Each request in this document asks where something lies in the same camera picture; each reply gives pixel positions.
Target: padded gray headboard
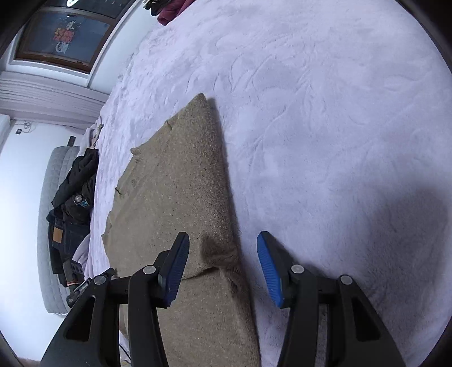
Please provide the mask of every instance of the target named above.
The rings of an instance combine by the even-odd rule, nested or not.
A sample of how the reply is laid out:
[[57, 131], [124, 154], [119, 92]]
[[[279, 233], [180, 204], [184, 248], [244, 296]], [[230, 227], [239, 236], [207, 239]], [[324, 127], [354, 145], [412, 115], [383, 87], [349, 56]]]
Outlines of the padded gray headboard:
[[78, 146], [55, 148], [50, 156], [42, 184], [38, 216], [38, 274], [42, 299], [50, 314], [67, 314], [70, 308], [66, 303], [68, 289], [64, 288], [58, 281], [58, 276], [52, 273], [46, 217], [53, 209], [52, 200], [71, 169], [78, 152]]

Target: olive brown cloth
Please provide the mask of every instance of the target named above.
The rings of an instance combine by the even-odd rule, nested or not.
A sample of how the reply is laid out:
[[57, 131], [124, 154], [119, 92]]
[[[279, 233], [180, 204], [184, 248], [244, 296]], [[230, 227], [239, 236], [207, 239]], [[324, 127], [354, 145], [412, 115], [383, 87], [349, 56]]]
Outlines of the olive brown cloth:
[[[221, 135], [203, 94], [166, 121], [118, 181], [103, 235], [118, 276], [169, 249], [179, 231], [190, 254], [176, 300], [159, 309], [171, 367], [259, 367], [259, 345], [231, 208]], [[127, 334], [127, 309], [120, 327]]]

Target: wooden window frame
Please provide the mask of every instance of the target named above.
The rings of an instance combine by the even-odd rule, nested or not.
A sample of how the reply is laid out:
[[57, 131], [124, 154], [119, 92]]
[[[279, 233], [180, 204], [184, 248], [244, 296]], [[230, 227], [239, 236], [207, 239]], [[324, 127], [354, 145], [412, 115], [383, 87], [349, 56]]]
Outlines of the wooden window frame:
[[[135, 1], [130, 1], [126, 7], [122, 10], [119, 16], [114, 19], [107, 17], [105, 15], [92, 13], [85, 10], [65, 8], [65, 7], [56, 7], [56, 6], [44, 6], [40, 8], [30, 19], [30, 21], [25, 26], [24, 33], [20, 37], [19, 46], [16, 51], [15, 59], [16, 60], [24, 60], [24, 61], [38, 61], [42, 64], [48, 64], [53, 66], [60, 66], [67, 69], [81, 71], [83, 73], [89, 74], [94, 64], [96, 63], [97, 58], [99, 57], [102, 48], [110, 37], [111, 33], [121, 20], [121, 18], [125, 15], [125, 13], [130, 9], [130, 7], [135, 3]], [[75, 61], [74, 59], [53, 55], [53, 54], [45, 54], [42, 52], [31, 52], [25, 51], [27, 46], [30, 43], [30, 33], [33, 31], [34, 25], [38, 22], [39, 13], [66, 13], [66, 14], [74, 14], [80, 15], [89, 19], [98, 20], [100, 22], [106, 23], [109, 25], [107, 31], [99, 42], [98, 47], [94, 51], [93, 57], [89, 62], [81, 62]]]

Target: black cable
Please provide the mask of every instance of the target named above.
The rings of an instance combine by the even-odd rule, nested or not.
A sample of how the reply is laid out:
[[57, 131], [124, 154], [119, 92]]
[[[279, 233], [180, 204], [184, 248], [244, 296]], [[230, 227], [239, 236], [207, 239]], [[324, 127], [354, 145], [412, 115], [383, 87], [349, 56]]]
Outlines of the black cable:
[[132, 363], [132, 359], [130, 358], [129, 353], [126, 352], [126, 350], [124, 349], [124, 347], [123, 347], [121, 344], [120, 344], [119, 346], [120, 346], [121, 349], [124, 351], [124, 353], [129, 357], [130, 363]]

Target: red garment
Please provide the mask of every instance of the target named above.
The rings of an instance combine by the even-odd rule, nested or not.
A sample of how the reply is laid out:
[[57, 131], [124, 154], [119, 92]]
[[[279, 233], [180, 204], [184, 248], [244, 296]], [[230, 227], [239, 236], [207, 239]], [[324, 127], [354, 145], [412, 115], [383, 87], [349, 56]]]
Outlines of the red garment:
[[160, 24], [167, 25], [187, 9], [194, 1], [195, 0], [174, 0], [163, 8], [157, 20]]

